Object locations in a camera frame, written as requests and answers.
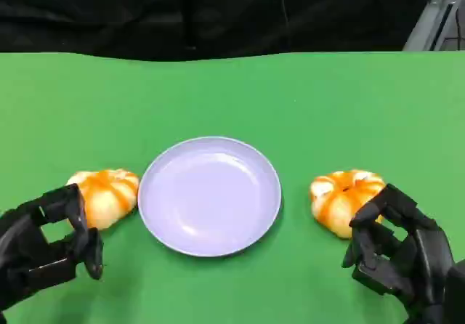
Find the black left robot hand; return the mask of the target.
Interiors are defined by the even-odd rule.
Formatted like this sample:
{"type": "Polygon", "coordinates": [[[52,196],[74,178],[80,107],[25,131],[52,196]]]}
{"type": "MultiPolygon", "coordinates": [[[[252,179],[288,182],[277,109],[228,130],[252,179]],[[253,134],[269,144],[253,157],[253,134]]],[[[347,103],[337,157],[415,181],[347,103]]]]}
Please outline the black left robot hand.
{"type": "Polygon", "coordinates": [[[37,292],[76,278],[83,263],[89,276],[103,273],[103,241],[96,227],[88,227],[84,198],[78,185],[44,193],[1,215],[1,310],[37,292]],[[62,220],[73,230],[50,242],[42,227],[62,220]]]}

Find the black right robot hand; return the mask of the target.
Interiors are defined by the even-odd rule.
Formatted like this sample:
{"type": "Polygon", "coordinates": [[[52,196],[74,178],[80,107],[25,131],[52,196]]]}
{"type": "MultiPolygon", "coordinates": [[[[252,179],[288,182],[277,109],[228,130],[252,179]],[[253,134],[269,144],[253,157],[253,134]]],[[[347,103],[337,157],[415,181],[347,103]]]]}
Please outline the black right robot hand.
{"type": "Polygon", "coordinates": [[[453,255],[444,230],[392,184],[349,223],[352,239],[342,266],[372,291],[396,297],[407,323],[446,323],[446,279],[453,255]]]}

